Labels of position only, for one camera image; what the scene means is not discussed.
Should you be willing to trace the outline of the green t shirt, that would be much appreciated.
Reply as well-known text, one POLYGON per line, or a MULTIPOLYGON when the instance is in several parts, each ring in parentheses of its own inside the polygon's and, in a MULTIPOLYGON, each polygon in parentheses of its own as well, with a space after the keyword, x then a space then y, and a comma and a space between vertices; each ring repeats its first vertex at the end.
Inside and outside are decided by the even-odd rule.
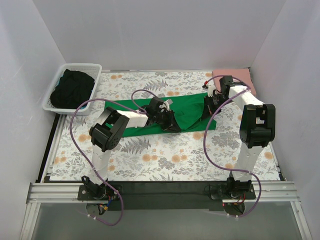
MULTIPOLYGON (((170 109, 174 111, 175 119, 181 128, 181 133, 187 132, 197 132, 204 131, 207 127, 207 124, 210 120, 211 115, 209 114, 206 118, 202 119, 204 111, 204 97, 206 93, 198 93, 193 95, 182 95, 175 97, 161 97, 164 101, 171 99, 172 104, 170 109)), ((128 108, 137 109, 137 106, 134 105, 132 100, 117 100, 115 101, 121 105, 124 105, 128 108)), ((139 106, 144 106, 150 103, 150 99, 141 98, 135 99, 135 102, 139 106)), ((124 111, 125 109, 110 102, 105 102, 105 107, 112 107, 116 110, 124 111)), ((126 128, 122 137, 137 137, 145 135, 158 135, 158 134, 168 134, 173 133, 169 131, 164 131, 161 129, 159 124, 153 124, 146 127, 138 128, 126 128)))

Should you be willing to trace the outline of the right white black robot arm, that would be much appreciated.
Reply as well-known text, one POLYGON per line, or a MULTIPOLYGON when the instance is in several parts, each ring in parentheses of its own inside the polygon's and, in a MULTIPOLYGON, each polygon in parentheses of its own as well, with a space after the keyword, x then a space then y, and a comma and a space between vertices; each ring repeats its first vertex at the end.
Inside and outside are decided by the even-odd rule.
POLYGON ((210 86, 207 81, 203 85, 207 95, 204 97, 202 119, 209 118, 212 122, 222 107, 234 102, 242 110, 239 127, 242 144, 234 168, 223 168, 230 172, 229 177, 217 186, 214 194, 219 199, 244 198, 246 194, 254 199, 253 169, 260 153, 275 138, 276 108, 258 100, 251 87, 239 78, 231 75, 217 75, 217 78, 220 89, 210 86))

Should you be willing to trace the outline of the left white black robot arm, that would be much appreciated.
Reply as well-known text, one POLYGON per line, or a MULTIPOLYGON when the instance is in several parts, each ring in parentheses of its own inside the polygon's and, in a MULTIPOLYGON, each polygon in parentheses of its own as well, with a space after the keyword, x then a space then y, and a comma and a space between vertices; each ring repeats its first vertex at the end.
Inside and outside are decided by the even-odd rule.
POLYGON ((172 100, 153 97, 142 110, 122 111, 108 106, 97 118, 89 130, 93 147, 93 168, 89 176, 81 178, 86 191, 95 200, 101 200, 107 195, 107 180, 109 158, 112 150, 118 145, 128 129, 146 130, 148 135, 154 135, 158 128, 161 132, 179 133, 175 113, 171 109, 172 100))

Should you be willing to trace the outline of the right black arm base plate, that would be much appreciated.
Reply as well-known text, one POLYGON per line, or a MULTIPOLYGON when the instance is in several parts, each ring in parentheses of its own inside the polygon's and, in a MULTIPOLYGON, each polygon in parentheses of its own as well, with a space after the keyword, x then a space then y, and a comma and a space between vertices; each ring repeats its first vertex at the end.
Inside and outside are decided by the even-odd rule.
POLYGON ((253 186, 249 191, 233 191, 227 189, 227 185, 223 182, 209 183, 207 184, 203 192, 212 200, 255 200, 256 194, 253 186))

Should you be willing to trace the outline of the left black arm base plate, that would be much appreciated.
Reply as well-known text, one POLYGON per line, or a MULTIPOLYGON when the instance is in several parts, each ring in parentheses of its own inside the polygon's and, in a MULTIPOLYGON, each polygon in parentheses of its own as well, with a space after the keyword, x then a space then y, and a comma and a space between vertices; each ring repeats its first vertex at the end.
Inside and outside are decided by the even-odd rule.
POLYGON ((106 185, 86 186, 81 185, 78 190, 77 200, 79 201, 108 201, 120 198, 117 193, 106 185))

